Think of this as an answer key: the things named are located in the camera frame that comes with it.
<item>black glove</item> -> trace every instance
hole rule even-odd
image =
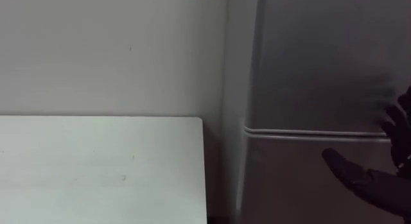
[[[322,156],[333,174],[364,201],[385,211],[411,217],[411,88],[398,99],[406,115],[395,106],[387,109],[394,124],[384,122],[383,130],[391,139],[392,160],[398,168],[397,177],[363,167],[343,158],[333,149],[326,149]]]
[[[390,106],[387,114],[394,122],[384,122],[382,129],[391,139],[391,157],[398,168],[397,175],[411,179],[411,87],[408,92],[398,98],[405,114],[396,106]]]

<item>refrigerator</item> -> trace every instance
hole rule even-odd
[[[395,173],[377,125],[411,85],[411,0],[229,0],[223,166],[233,223],[402,223],[346,190],[334,148]]]

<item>gloved hand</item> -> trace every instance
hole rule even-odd
[[[394,123],[386,121],[381,126],[391,139],[391,155],[398,168],[397,177],[364,169],[333,149],[324,150],[322,156],[333,174],[355,195],[411,223],[411,87],[399,97],[398,103],[406,115],[398,107],[390,106],[387,114]]]
[[[394,122],[384,122],[382,129],[391,139],[391,157],[398,168],[397,175],[411,179],[411,87],[398,98],[405,114],[397,106],[390,106],[387,114]]]

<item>freezer door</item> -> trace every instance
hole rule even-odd
[[[321,157],[329,147],[363,166],[394,171],[388,144],[251,138],[238,223],[402,223],[357,198],[332,175]]]
[[[379,135],[411,84],[411,0],[259,0],[247,128]]]

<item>white table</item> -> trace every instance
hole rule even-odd
[[[206,224],[202,122],[0,116],[0,223]]]

